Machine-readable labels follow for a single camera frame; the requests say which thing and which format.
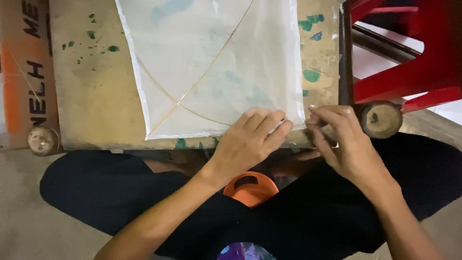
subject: wooden knob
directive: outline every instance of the wooden knob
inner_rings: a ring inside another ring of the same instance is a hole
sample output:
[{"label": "wooden knob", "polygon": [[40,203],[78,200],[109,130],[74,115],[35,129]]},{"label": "wooden knob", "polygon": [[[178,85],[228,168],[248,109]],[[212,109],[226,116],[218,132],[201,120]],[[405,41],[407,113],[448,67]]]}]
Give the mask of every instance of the wooden knob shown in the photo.
[{"label": "wooden knob", "polygon": [[36,126],[27,138],[32,153],[37,156],[49,156],[60,153],[58,133],[46,126]]},{"label": "wooden knob", "polygon": [[388,101],[376,101],[362,105],[361,126],[368,136],[385,139],[396,134],[402,124],[400,108]]}]

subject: left hand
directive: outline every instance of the left hand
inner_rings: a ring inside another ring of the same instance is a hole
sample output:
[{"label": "left hand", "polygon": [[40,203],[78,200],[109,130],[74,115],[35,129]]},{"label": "left hand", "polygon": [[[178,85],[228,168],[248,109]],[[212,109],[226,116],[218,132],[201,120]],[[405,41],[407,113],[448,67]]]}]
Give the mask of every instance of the left hand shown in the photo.
[{"label": "left hand", "polygon": [[[284,111],[252,108],[229,127],[218,143],[215,154],[205,167],[211,167],[213,183],[225,186],[279,149],[293,127],[284,121]],[[271,129],[279,125],[273,133]]]}]

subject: white kite paper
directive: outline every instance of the white kite paper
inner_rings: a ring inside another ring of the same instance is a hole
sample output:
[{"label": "white kite paper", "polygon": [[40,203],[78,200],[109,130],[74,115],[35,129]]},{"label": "white kite paper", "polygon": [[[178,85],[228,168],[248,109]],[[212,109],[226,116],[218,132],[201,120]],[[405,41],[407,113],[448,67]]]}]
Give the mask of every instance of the white kite paper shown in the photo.
[{"label": "white kite paper", "polygon": [[304,127],[297,0],[115,0],[146,140],[223,134],[254,106]]}]

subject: dark clothing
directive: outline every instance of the dark clothing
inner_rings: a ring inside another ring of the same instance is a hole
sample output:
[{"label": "dark clothing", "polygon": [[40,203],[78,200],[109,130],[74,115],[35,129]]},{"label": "dark clothing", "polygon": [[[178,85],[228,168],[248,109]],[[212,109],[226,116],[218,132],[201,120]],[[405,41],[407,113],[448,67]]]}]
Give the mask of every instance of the dark clothing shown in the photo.
[{"label": "dark clothing", "polygon": [[[420,221],[462,196],[462,154],[456,148],[403,133],[372,143]],[[75,151],[47,169],[40,192],[62,212],[115,235],[188,180],[178,172],[152,173],[132,155]],[[234,242],[253,242],[279,260],[335,260],[372,253],[385,235],[361,191],[322,162],[252,209],[213,195],[156,253],[215,260]]]}]

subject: concrete floor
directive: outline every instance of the concrete floor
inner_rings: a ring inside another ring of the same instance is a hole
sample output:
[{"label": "concrete floor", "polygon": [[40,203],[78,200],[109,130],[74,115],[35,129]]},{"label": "concrete floor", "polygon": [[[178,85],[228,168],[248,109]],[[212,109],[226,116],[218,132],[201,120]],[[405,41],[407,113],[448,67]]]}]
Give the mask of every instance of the concrete floor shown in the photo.
[{"label": "concrete floor", "polygon": [[[38,184],[56,158],[36,157],[28,150],[0,153],[0,260],[89,260],[109,239],[42,201]],[[448,259],[462,259],[462,199],[425,220],[424,226]],[[391,257],[382,246],[374,254],[348,259]]]}]

